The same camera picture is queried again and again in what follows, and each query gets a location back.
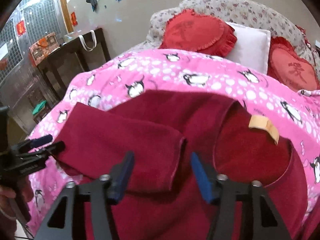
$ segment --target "green cloth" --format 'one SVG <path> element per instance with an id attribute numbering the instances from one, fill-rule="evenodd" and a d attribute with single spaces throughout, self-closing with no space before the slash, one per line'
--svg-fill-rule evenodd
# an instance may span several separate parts
<path id="1" fill-rule="evenodd" d="M 43 100 L 41 103 L 37 104 L 36 107 L 33 109 L 32 114 L 38 114 L 47 104 L 47 100 Z"/>

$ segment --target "screw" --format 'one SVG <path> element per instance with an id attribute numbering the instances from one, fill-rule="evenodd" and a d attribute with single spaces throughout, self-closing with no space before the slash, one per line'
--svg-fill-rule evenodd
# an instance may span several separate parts
<path id="1" fill-rule="evenodd" d="M 262 183 L 258 180 L 254 180 L 251 182 L 254 187 L 262 187 Z"/>
<path id="2" fill-rule="evenodd" d="M 227 176 L 227 175 L 224 175 L 224 174 L 218 174 L 218 175 L 217 175 L 217 179 L 218 179 L 218 180 L 227 180 L 227 179 L 228 179 L 228 176 Z"/>
<path id="3" fill-rule="evenodd" d="M 73 188 L 75 185 L 76 185 L 76 184 L 75 184 L 74 181 L 70 181 L 70 182 L 67 183 L 66 187 L 67 187 L 67 188 Z"/>
<path id="4" fill-rule="evenodd" d="M 107 181 L 107 180 L 110 179 L 110 175 L 109 175 L 109 174 L 101 175 L 99 179 L 100 179 L 101 181 Z"/>

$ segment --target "white pillow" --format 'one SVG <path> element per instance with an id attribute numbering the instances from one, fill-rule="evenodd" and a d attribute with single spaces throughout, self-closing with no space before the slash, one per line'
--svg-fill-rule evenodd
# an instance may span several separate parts
<path id="1" fill-rule="evenodd" d="M 233 50 L 226 56 L 226 59 L 266 74 L 268 71 L 271 32 L 236 23 L 227 22 L 227 24 L 235 29 L 234 35 L 238 40 Z"/>

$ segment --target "table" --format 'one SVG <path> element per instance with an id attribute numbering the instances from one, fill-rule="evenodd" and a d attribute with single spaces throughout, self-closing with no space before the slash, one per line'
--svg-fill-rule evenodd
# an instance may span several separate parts
<path id="1" fill-rule="evenodd" d="M 101 47 L 102 47 L 102 51 L 103 51 L 103 55 L 106 59 L 106 62 L 108 62 L 111 58 L 110 58 L 110 54 L 108 51 L 108 47 L 106 44 L 106 40 L 102 31 L 102 28 L 96 29 L 94 31 L 94 33 L 96 34 L 96 39 L 97 39 L 97 44 L 100 43 Z M 85 42 L 89 42 L 92 41 L 92 35 L 91 33 L 86 33 L 83 35 Z M 59 72 L 58 72 L 58 68 L 61 65 L 55 65 L 54 62 L 57 61 L 58 59 L 63 58 L 66 54 L 68 53 L 75 53 L 79 59 L 80 65 L 82 67 L 82 69 L 87 72 L 90 71 L 88 64 L 84 58 L 84 54 L 82 53 L 82 51 L 84 50 L 84 48 L 82 47 L 81 41 L 78 38 L 66 43 L 65 45 L 63 45 L 62 47 L 58 48 L 57 50 L 55 50 L 54 52 L 52 52 L 48 57 L 46 57 L 42 62 L 40 62 L 40 64 L 37 66 L 38 70 L 40 71 L 40 73 L 42 74 L 44 81 L 46 82 L 47 86 L 52 90 L 52 92 L 54 93 L 54 95 L 59 99 L 62 100 L 62 98 L 58 95 L 58 93 L 56 92 L 56 90 L 54 89 L 53 85 L 51 84 L 48 76 L 47 76 L 47 72 L 52 72 L 52 74 L 54 75 L 55 79 L 57 80 L 58 84 L 60 85 L 60 87 L 64 90 L 64 92 L 67 91 L 67 87 L 64 84 Z"/>

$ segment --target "red pillow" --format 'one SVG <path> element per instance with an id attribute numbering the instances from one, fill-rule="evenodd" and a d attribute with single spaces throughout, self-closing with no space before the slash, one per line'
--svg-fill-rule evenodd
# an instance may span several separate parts
<path id="1" fill-rule="evenodd" d="M 320 89 L 313 66 L 300 58 L 292 45 L 283 37 L 271 38 L 267 75 L 295 92 L 300 89 Z"/>
<path id="2" fill-rule="evenodd" d="M 236 44 L 234 31 L 219 18 L 186 9 L 167 22 L 160 49 L 183 49 L 225 57 Z"/>

